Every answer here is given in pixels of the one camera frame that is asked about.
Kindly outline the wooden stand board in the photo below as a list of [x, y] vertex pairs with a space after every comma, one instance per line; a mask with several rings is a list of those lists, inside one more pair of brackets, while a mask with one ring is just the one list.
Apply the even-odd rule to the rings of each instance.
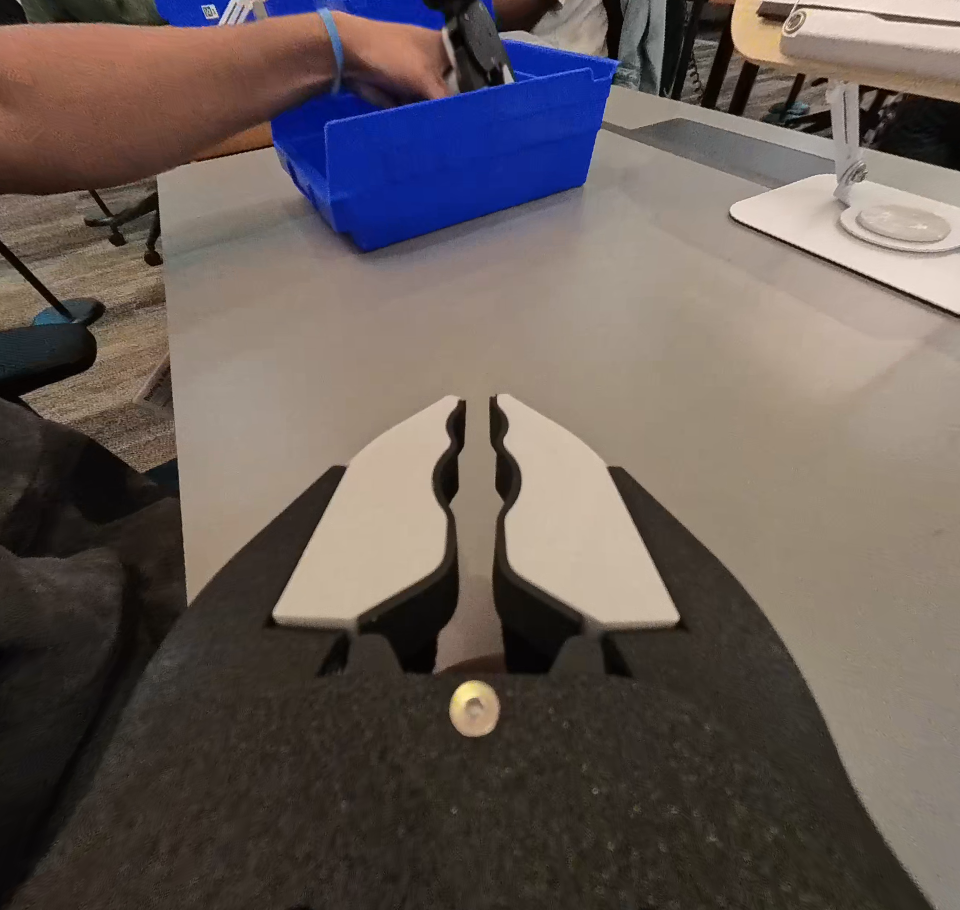
[[936, 23], [796, 6], [785, 18], [738, 0], [735, 48], [747, 61], [862, 87], [958, 103], [959, 21]]

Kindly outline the denim jacket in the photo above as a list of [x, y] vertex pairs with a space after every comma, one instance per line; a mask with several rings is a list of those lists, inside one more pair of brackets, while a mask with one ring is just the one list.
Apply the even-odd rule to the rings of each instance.
[[618, 86], [659, 96], [666, 47], [667, 0], [618, 0], [622, 26], [617, 48]]

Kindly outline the grey desk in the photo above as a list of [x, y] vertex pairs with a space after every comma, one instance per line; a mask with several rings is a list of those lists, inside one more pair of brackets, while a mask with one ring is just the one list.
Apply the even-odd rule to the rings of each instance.
[[159, 179], [188, 597], [322, 472], [467, 401], [462, 590], [439, 666], [494, 651], [488, 400], [620, 466], [761, 605], [930, 902], [958, 908], [958, 320], [735, 224], [761, 189], [621, 131], [586, 183], [365, 254], [271, 149]]

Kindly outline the blue shoe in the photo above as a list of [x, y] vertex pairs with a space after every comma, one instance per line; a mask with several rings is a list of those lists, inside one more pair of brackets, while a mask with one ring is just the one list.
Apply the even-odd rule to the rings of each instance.
[[31, 321], [33, 327], [79, 325], [88, 328], [97, 323], [106, 313], [100, 300], [84, 297], [55, 300], [38, 312]]

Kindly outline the person's left forearm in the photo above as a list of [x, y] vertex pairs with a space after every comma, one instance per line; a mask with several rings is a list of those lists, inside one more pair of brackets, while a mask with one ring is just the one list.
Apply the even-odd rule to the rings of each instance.
[[317, 15], [221, 28], [2, 28], [2, 194], [135, 182], [329, 88]]

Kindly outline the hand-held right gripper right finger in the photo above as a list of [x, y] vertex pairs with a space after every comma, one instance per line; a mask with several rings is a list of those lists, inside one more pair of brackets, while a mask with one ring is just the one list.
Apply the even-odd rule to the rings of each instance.
[[501, 499], [492, 590], [505, 664], [546, 673], [574, 639], [672, 631], [681, 616], [613, 470], [509, 393], [488, 402]]

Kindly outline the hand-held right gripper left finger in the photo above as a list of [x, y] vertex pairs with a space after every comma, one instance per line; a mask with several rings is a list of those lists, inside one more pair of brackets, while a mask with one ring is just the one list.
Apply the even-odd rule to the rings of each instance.
[[435, 670], [459, 602], [451, 504], [466, 410], [444, 396], [349, 462], [271, 611], [275, 625], [378, 636], [406, 672]]

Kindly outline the blue wristband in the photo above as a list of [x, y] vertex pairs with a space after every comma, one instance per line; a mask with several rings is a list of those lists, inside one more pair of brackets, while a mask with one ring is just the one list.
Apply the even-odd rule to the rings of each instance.
[[337, 24], [335, 16], [333, 15], [333, 11], [326, 6], [323, 6], [317, 10], [317, 16], [326, 30], [334, 60], [334, 72], [333, 76], [331, 77], [329, 94], [331, 97], [336, 97], [344, 90], [346, 76], [346, 50], [342, 40], [340, 28]]

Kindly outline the person's left hand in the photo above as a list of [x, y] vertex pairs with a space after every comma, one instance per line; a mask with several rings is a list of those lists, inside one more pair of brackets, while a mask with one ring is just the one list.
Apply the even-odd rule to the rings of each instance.
[[336, 13], [341, 87], [381, 108], [453, 95], [452, 69], [439, 30]]

